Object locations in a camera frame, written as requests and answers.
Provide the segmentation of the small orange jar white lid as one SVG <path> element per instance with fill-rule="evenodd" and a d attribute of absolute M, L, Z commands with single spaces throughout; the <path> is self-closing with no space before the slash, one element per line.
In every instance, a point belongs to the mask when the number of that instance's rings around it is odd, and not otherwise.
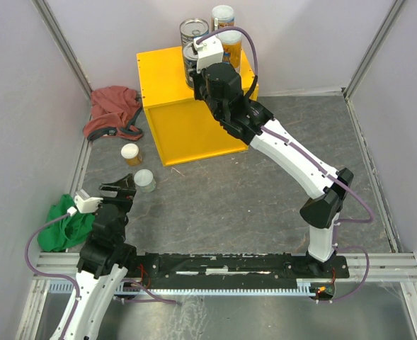
<path fill-rule="evenodd" d="M 130 166 L 136 166 L 142 163 L 142 154 L 139 147 L 134 143 L 125 144 L 120 150 L 120 153 Z"/>

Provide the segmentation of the blue soup can front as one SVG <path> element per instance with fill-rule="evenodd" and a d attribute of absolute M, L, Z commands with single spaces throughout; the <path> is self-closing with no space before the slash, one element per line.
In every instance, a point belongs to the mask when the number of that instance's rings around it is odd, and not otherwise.
<path fill-rule="evenodd" d="M 182 48 L 183 66 L 186 84 L 192 89 L 194 81 L 192 74 L 197 71 L 198 52 L 194 47 L 194 42 L 189 42 Z"/>

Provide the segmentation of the blue soup can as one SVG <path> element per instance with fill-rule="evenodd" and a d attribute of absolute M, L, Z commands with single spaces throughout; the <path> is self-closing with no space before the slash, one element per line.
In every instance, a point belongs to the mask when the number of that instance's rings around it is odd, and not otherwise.
<path fill-rule="evenodd" d="M 209 25 L 206 20 L 201 18 L 189 18 L 184 20 L 180 26 L 181 45 L 184 47 L 191 43 L 194 38 L 198 38 L 209 33 Z"/>
<path fill-rule="evenodd" d="M 182 48 L 183 66 L 186 84 L 192 89 L 194 81 L 192 74 L 197 71 L 198 52 L 194 47 L 194 42 L 189 42 Z"/>

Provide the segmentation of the orange snack can with spoon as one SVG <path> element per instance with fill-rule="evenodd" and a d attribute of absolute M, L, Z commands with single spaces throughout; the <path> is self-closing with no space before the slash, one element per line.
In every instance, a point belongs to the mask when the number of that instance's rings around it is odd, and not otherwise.
<path fill-rule="evenodd" d="M 224 49 L 222 61 L 230 64 L 239 72 L 241 66 L 242 34 L 236 30 L 228 30 L 217 35 Z"/>

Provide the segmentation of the tall snack can with spoon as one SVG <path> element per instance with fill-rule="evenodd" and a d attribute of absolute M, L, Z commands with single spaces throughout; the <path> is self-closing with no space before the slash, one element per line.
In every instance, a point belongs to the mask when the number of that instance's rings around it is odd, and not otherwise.
<path fill-rule="evenodd" d="M 234 9 L 228 5 L 218 5 L 212 9 L 212 30 L 234 25 Z"/>

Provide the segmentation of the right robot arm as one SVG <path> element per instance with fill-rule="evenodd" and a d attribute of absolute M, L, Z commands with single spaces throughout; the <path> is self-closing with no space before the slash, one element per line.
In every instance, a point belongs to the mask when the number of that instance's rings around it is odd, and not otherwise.
<path fill-rule="evenodd" d="M 216 63 L 190 76 L 195 99 L 207 105 L 229 135 L 271 158 L 304 189 L 309 198 L 299 213 L 309 225 L 307 270 L 316 277 L 326 275 L 335 252 L 334 225 L 353 173 L 323 163 L 296 141 L 264 105 L 243 91 L 233 66 Z"/>

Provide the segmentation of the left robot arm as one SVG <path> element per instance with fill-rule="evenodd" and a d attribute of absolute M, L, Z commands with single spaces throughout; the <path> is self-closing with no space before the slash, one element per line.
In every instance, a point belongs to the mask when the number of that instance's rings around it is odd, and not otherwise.
<path fill-rule="evenodd" d="M 137 271 L 135 246 L 126 243 L 125 228 L 137 192 L 128 174 L 100 191 L 113 197 L 91 197 L 86 191 L 74 197 L 78 212 L 94 218 L 92 230 L 79 252 L 74 287 L 52 339 L 96 339 L 115 290 L 125 276 Z"/>

